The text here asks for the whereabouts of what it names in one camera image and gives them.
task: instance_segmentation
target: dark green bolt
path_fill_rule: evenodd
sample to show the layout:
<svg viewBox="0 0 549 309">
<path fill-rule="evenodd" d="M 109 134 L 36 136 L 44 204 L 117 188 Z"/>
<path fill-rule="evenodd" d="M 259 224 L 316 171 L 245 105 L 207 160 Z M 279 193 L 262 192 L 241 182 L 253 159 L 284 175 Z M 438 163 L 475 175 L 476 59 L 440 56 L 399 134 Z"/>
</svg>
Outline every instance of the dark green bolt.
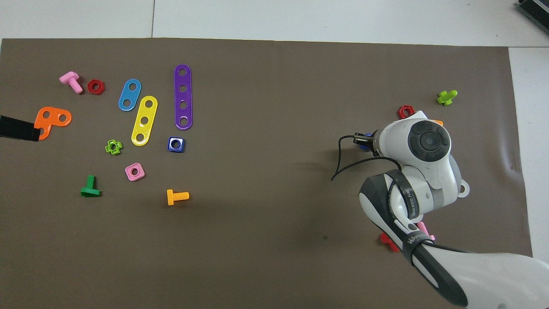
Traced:
<svg viewBox="0 0 549 309">
<path fill-rule="evenodd" d="M 83 187 L 80 190 L 80 195 L 84 197 L 99 196 L 99 193 L 101 193 L 101 191 L 93 188 L 93 183 L 95 182 L 96 182 L 96 177 L 94 175 L 89 175 L 88 179 L 86 180 L 86 187 Z"/>
</svg>

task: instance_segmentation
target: black strap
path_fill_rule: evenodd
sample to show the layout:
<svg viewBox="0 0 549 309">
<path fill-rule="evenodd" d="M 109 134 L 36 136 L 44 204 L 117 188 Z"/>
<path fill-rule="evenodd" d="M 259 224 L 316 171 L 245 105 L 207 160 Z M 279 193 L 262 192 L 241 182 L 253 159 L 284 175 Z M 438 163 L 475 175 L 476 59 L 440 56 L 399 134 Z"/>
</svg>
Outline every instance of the black strap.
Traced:
<svg viewBox="0 0 549 309">
<path fill-rule="evenodd" d="M 404 199 L 404 203 L 408 209 L 408 219 L 419 217 L 419 202 L 406 176 L 398 169 L 390 170 L 386 174 L 393 179 L 399 188 L 402 199 Z"/>
<path fill-rule="evenodd" d="M 412 263 L 413 250 L 425 240 L 432 241 L 431 237 L 422 231 L 411 232 L 402 240 L 402 254 L 409 263 Z"/>
</svg>

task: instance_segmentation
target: hole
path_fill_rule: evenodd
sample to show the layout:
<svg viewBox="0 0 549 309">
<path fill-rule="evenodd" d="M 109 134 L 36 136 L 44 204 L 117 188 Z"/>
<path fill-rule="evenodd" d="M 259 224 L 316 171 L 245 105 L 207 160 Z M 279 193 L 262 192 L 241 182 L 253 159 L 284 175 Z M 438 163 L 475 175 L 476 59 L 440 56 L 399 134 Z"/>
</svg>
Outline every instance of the hole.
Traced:
<svg viewBox="0 0 549 309">
<path fill-rule="evenodd" d="M 181 145 L 181 143 L 178 140 L 172 140 L 172 148 L 177 149 Z"/>
</svg>

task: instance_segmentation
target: yellow-orange bolt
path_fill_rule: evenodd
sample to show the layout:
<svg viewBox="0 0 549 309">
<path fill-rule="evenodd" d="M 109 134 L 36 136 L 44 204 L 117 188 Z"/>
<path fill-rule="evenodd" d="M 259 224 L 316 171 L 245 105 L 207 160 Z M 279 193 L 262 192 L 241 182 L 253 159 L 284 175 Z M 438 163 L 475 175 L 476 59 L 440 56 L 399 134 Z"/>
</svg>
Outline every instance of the yellow-orange bolt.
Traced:
<svg viewBox="0 0 549 309">
<path fill-rule="evenodd" d="M 190 197 L 189 192 L 173 193 L 172 189 L 166 190 L 166 193 L 168 195 L 169 206 L 173 206 L 174 201 L 184 201 L 184 200 L 188 200 Z"/>
</svg>

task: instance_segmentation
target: purple plastic strip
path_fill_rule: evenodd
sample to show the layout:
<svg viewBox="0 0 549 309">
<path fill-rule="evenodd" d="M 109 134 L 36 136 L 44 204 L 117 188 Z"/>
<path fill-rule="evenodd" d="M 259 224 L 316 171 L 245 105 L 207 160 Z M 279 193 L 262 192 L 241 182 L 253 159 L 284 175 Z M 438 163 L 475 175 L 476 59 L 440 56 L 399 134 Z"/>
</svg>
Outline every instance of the purple plastic strip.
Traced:
<svg viewBox="0 0 549 309">
<path fill-rule="evenodd" d="M 173 71 L 173 98 L 175 126 L 180 130 L 190 129 L 193 125 L 193 87 L 191 68 L 187 65 L 180 64 Z"/>
</svg>

